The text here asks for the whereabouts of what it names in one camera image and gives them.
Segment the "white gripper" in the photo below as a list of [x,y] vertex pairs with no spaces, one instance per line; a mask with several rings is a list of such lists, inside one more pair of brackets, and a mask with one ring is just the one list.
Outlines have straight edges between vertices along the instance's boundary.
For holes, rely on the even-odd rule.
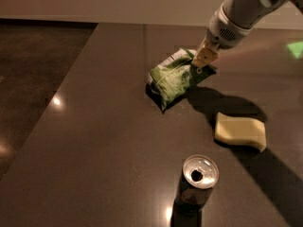
[[205,39],[197,49],[192,63],[203,67],[219,58],[218,50],[235,47],[250,32],[251,27],[245,27],[232,21],[226,14],[224,5],[221,5],[211,17]]

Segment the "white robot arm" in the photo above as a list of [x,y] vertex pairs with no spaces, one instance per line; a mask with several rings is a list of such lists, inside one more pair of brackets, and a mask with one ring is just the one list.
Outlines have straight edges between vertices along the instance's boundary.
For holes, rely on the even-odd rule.
[[202,67],[212,63],[220,50],[234,48],[263,17],[287,2],[303,12],[303,0],[224,0],[209,21],[193,64]]

